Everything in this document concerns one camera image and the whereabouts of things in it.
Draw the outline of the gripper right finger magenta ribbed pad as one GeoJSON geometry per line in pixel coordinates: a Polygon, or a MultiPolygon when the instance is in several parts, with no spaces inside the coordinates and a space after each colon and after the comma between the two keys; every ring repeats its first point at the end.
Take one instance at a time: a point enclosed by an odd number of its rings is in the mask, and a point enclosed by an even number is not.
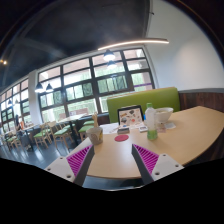
{"type": "Polygon", "coordinates": [[[145,185],[183,169],[183,166],[168,154],[156,154],[144,147],[133,144],[132,155],[145,185]]]}

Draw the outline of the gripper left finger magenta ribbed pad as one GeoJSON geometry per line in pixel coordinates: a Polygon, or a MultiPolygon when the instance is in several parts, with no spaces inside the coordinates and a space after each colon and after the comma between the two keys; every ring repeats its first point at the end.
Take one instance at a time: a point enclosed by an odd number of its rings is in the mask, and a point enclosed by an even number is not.
{"type": "Polygon", "coordinates": [[[82,186],[94,154],[94,146],[89,145],[67,157],[57,158],[45,170],[82,186]]]}

